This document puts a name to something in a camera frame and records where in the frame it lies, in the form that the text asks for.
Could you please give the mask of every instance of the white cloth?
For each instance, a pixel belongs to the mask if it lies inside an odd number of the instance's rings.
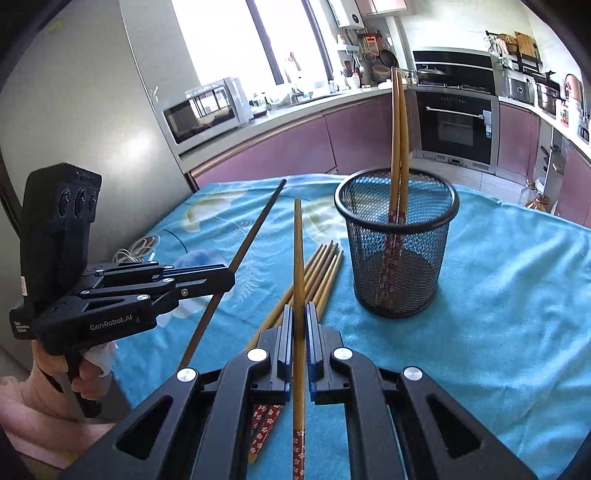
[[[118,349],[115,342],[103,343],[96,345],[84,354],[90,363],[100,367],[103,371],[101,377],[106,377],[113,370],[113,362],[115,361],[115,351]]]

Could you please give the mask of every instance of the oven door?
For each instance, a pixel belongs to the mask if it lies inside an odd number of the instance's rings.
[[[491,164],[490,100],[417,92],[417,103],[423,151]]]

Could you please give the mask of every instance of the basket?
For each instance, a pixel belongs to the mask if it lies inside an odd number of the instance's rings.
[[[411,168],[407,221],[397,225],[388,223],[389,192],[390,169],[370,168],[341,182],[335,206],[347,223],[355,296],[370,312],[403,318],[433,300],[460,201],[448,181]]]

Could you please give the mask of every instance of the bottle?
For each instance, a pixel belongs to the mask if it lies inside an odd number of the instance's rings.
[[[538,190],[535,188],[535,183],[533,181],[527,181],[525,187],[521,190],[521,194],[519,195],[519,205],[526,206],[529,202],[535,199]]]

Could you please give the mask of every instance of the wooden chopstick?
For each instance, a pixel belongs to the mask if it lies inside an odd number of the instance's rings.
[[[341,250],[336,258],[336,262],[332,270],[329,273],[329,279],[326,282],[326,286],[324,287],[322,295],[320,296],[320,300],[316,304],[316,317],[318,318],[318,321],[320,321],[322,319],[322,316],[324,315],[324,310],[326,309],[326,304],[329,301],[330,292],[332,291],[332,287],[335,283],[336,274],[339,272],[339,267],[342,261],[343,251]]]
[[[402,74],[397,72],[398,90],[400,92],[400,204],[398,205],[398,222],[406,222],[408,208],[408,118],[406,101],[402,86]]]
[[[331,272],[333,266],[335,265],[335,263],[339,257],[339,254],[340,254],[340,252],[335,257],[333,257],[333,259],[330,261],[329,269],[327,270],[326,275],[322,279],[322,282],[320,283],[320,287],[318,288],[318,291],[316,292],[316,294],[314,295],[314,298],[312,299],[312,301],[314,302],[314,305],[318,305],[318,302],[320,301],[320,297],[324,293],[324,289],[326,288],[326,284],[328,283],[329,278],[330,278],[330,272]]]
[[[398,72],[392,67],[392,163],[390,166],[390,202],[388,221],[396,222],[400,196],[400,91]]]
[[[326,247],[326,246],[324,244],[319,245],[318,248],[316,249],[316,251],[314,252],[314,254],[308,260],[308,263],[304,267],[304,275],[306,275],[308,273],[310,267],[315,263],[316,258],[318,257],[319,253],[322,252],[322,247]],[[267,315],[267,318],[265,318],[265,320],[262,321],[262,323],[261,323],[260,327],[258,328],[258,330],[256,331],[256,333],[252,336],[250,341],[244,347],[244,350],[247,351],[247,350],[250,350],[251,348],[256,347],[256,345],[258,343],[258,338],[259,338],[259,335],[261,334],[261,332],[268,330],[269,328],[272,328],[275,325],[275,322],[277,321],[277,318],[279,317],[279,315],[283,311],[285,304],[290,301],[290,298],[293,295],[293,291],[294,291],[294,284],[292,283],[290,285],[290,287],[285,291],[283,296],[279,299],[277,304],[269,312],[269,315]]]
[[[337,255],[335,255],[329,263],[329,268],[326,271],[326,275],[324,276],[324,279],[322,280],[322,282],[320,282],[320,286],[318,288],[318,291],[316,292],[316,294],[314,295],[314,302],[318,308],[319,302],[322,299],[323,301],[323,306],[322,309],[320,311],[320,314],[322,315],[324,313],[324,310],[326,308],[326,304],[328,302],[329,296],[330,296],[330,291],[332,289],[332,285],[335,281],[336,278],[336,272],[339,269],[341,260],[343,258],[343,251],[340,249],[337,249]],[[280,325],[282,321],[282,318],[279,319],[278,324]],[[264,445],[267,437],[269,436],[269,434],[271,433],[271,430],[273,429],[275,422],[277,421],[277,417],[280,415],[282,411],[282,407],[280,405],[273,405],[273,406],[266,406],[266,405],[258,405],[256,410],[255,410],[255,415],[261,417],[264,421],[265,421],[265,430],[260,430],[258,432],[258,434],[256,434],[256,438],[253,437],[253,441],[251,443],[251,449],[249,451],[248,454],[248,463],[254,463],[258,457],[258,454],[262,448],[262,446]],[[253,424],[260,424],[260,422],[257,422],[256,420],[254,420]]]
[[[273,207],[273,205],[275,205],[275,202],[277,201],[277,198],[279,197],[279,194],[281,193],[286,182],[286,179],[281,180],[281,183],[275,189],[273,195],[271,195],[271,198],[269,198],[269,201],[267,201],[267,204],[263,208],[262,212],[255,220],[255,223],[252,225],[251,229],[246,234],[245,239],[242,241],[242,244],[238,248],[238,251],[234,255],[234,258],[232,258],[230,266],[228,267],[228,269],[231,272],[236,273],[236,270],[238,270],[240,263],[246,256],[246,252],[248,252],[248,249],[252,245],[252,242],[254,241],[259,230],[261,229],[263,222],[269,215],[271,208]],[[205,307],[205,311],[203,312],[203,315],[201,315],[201,319],[197,324],[197,328],[195,328],[193,336],[189,340],[189,344],[187,345],[187,349],[185,350],[185,353],[183,354],[183,357],[178,365],[177,371],[185,368],[191,361],[191,358],[193,357],[193,354],[195,353],[195,350],[199,345],[199,342],[201,341],[203,334],[205,333],[205,329],[209,325],[209,322],[211,321],[213,314],[217,309],[217,306],[220,305],[220,302],[222,301],[222,297],[223,293],[215,294],[207,304],[207,307]]]
[[[304,307],[304,248],[301,230],[301,200],[296,198],[294,208],[294,319],[293,319],[293,479],[304,476],[306,435],[306,326]]]
[[[309,275],[306,276],[305,279],[305,286],[304,286],[304,293],[307,296],[310,290],[312,289],[316,278],[320,274],[322,270],[322,266],[326,263],[327,258],[329,257],[330,253],[333,251],[333,242],[331,241],[327,247],[322,251],[322,253],[316,259],[316,263],[311,267],[311,271]],[[293,295],[287,302],[288,305],[293,306],[294,304],[294,297]],[[275,326],[283,324],[283,311],[280,313],[279,318],[277,319]]]
[[[306,292],[306,304],[311,302],[312,299],[314,298],[314,295],[316,295],[316,292],[318,291],[318,288],[320,287],[320,283],[322,282],[322,280],[326,276],[326,272],[330,267],[330,262],[332,262],[332,259],[336,256],[338,251],[339,251],[339,244],[334,244],[333,248],[330,250],[329,254],[326,257],[324,264],[320,268],[320,271],[318,272],[318,276],[314,280],[314,283],[311,285],[310,290]]]

